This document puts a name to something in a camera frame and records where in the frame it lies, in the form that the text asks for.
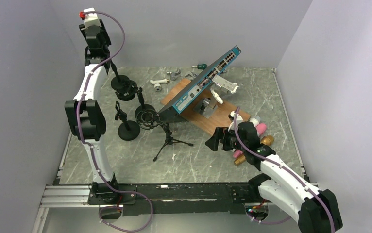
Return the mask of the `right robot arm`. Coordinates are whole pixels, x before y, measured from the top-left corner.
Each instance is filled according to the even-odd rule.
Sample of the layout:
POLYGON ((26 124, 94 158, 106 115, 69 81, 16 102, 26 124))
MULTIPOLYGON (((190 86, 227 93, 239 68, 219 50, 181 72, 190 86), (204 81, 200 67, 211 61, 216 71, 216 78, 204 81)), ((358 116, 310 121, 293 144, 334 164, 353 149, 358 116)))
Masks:
POLYGON ((243 152, 246 162, 261 172, 249 180, 248 196, 253 201, 268 200, 286 212, 303 233, 334 233, 343 227, 335 194, 320 190, 296 174, 268 145, 261 143, 251 122, 217 127, 205 142, 212 151, 243 152))

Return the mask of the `black round-base clip stand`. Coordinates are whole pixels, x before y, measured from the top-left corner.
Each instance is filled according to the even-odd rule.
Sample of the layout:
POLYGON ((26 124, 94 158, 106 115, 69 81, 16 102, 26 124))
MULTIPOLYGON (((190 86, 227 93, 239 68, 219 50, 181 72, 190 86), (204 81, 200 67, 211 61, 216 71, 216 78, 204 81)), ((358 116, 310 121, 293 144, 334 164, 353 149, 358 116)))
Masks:
POLYGON ((140 126, 136 121, 128 120, 127 114, 121 109, 120 103, 115 103, 115 120, 122 121, 118 128, 118 135, 124 141, 132 141, 136 139, 140 134, 140 126))

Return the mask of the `black round-base shock-mount stand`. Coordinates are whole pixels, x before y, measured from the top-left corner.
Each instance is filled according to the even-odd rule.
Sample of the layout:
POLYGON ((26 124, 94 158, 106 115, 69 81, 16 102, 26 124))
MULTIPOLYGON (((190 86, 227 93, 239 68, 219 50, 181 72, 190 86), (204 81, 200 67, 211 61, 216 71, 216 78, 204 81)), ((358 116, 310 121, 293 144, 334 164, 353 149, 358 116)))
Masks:
POLYGON ((111 87, 116 91, 118 99, 130 101, 137 95, 140 106, 135 110, 135 118, 139 122, 152 122, 156 119, 156 110, 150 104, 146 104, 143 97, 143 89, 138 87, 135 81, 112 81, 111 87))

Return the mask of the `tall black round-base stand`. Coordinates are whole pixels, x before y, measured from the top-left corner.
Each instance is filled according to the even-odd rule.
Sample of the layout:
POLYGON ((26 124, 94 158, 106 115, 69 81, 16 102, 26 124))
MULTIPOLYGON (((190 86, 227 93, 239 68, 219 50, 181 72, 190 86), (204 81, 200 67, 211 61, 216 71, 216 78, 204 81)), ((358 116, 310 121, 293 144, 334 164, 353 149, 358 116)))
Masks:
POLYGON ((114 74, 114 77, 111 80, 112 89, 118 92, 125 92, 130 86, 130 79, 127 76, 118 73, 118 69, 113 63, 110 55, 107 56, 106 60, 114 74))

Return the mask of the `pink microphone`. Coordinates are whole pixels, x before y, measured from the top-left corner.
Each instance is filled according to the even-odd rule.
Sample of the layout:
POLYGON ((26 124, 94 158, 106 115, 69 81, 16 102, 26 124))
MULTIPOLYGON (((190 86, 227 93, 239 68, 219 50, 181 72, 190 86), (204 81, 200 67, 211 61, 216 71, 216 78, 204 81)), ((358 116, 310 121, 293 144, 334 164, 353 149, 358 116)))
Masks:
MULTIPOLYGON (((266 131, 267 126, 264 123, 260 123, 255 128, 257 130, 257 136, 260 137, 266 131)), ((235 151, 233 153, 233 157, 236 159, 242 154, 243 154, 243 152, 241 150, 235 149, 235 151)))

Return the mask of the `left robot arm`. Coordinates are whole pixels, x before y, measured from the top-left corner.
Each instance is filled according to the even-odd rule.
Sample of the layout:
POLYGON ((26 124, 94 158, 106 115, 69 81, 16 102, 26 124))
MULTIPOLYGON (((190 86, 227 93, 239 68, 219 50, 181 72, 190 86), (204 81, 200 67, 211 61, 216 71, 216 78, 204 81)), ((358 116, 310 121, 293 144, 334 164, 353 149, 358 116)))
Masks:
POLYGON ((65 102, 65 112, 72 134, 83 144, 89 157, 93 173, 93 181, 89 185, 90 196, 114 204, 120 198, 120 191, 106 155, 103 138, 106 119, 96 98, 108 72, 114 75, 118 72, 110 58, 108 47, 111 41, 103 21, 86 20, 79 29, 87 43, 85 76, 73 100, 65 102))

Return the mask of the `gold microphone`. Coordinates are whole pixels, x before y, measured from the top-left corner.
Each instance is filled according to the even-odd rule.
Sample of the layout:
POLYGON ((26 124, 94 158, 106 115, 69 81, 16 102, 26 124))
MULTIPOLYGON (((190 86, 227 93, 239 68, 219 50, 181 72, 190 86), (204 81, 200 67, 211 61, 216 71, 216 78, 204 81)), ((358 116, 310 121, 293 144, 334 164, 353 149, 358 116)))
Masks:
MULTIPOLYGON (((274 143, 274 137, 272 135, 266 135, 264 136, 261 140, 260 140, 260 143, 261 144, 264 144, 264 145, 267 145, 267 146, 270 146, 274 143)), ((246 157, 244 155, 244 152, 243 151, 240 151, 238 149, 236 149, 233 153, 233 157, 234 157, 234 165, 235 166, 239 166, 241 165, 242 163, 246 162, 246 157)))

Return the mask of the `white microphone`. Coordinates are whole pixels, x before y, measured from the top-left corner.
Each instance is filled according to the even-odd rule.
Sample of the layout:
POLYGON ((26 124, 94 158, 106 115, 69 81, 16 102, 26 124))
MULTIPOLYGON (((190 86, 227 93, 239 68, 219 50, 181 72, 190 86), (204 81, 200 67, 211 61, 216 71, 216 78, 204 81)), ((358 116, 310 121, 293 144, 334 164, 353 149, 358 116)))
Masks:
POLYGON ((256 127, 261 123, 261 118, 259 116, 252 116, 249 119, 249 122, 251 122, 253 124, 253 126, 256 127))

